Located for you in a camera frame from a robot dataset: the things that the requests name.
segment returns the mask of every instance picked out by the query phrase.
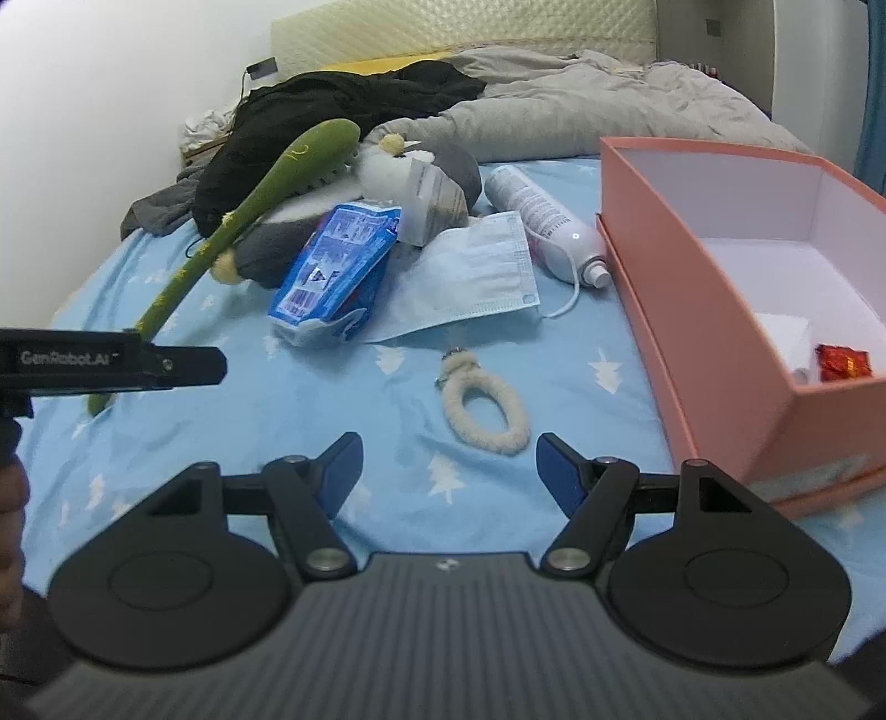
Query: green back scratcher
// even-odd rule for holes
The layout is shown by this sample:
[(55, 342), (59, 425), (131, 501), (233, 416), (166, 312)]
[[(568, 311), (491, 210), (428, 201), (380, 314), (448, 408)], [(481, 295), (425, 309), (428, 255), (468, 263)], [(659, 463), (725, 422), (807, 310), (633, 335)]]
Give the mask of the green back scratcher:
[[(321, 184), (354, 156), (359, 144), (360, 126), (343, 118), (321, 122), (296, 137), (255, 189), (222, 218), (218, 229), (174, 274), (141, 316), (135, 328), (142, 339), (154, 339), (215, 258), (234, 245), (246, 228), (283, 200)], [(111, 397), (90, 395), (86, 403), (89, 414), (95, 417)]]

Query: spray bottle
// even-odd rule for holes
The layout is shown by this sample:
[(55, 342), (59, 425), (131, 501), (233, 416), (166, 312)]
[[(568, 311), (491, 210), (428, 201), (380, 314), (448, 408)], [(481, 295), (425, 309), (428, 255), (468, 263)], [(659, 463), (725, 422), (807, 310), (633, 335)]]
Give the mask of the spray bottle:
[(612, 281), (600, 233), (582, 223), (519, 169), (512, 165), (497, 168), (486, 179), (485, 190), (496, 209), (520, 214), (536, 262), (564, 283), (574, 285), (572, 299), (554, 315), (563, 314), (575, 304), (579, 285), (602, 288)]

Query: ribbed gray surface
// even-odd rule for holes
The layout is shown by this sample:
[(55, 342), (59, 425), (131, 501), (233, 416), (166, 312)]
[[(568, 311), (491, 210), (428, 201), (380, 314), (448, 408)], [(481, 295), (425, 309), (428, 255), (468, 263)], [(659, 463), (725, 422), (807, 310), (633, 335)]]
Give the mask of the ribbed gray surface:
[(237, 658), (170, 677), (79, 664), (31, 707), (47, 720), (836, 720), (867, 708), (821, 665), (727, 678), (660, 660), (590, 587), (543, 578), (523, 555), (446, 559), (377, 555), (355, 578), (310, 586)]

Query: human hand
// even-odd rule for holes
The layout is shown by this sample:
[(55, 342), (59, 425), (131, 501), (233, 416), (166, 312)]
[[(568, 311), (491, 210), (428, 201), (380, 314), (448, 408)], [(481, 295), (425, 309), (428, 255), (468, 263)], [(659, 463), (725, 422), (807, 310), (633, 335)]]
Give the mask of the human hand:
[(19, 460), (0, 469), (0, 632), (15, 628), (21, 617), (25, 557), (21, 534), (25, 505), (30, 498), (25, 470)]

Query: wet wipes package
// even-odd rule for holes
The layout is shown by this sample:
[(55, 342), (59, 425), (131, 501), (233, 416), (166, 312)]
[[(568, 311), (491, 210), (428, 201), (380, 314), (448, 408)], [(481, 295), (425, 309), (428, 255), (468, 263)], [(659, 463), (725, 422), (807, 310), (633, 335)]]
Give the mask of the wet wipes package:
[(369, 320), (400, 207), (336, 205), (299, 253), (268, 315), (294, 344), (349, 340)]

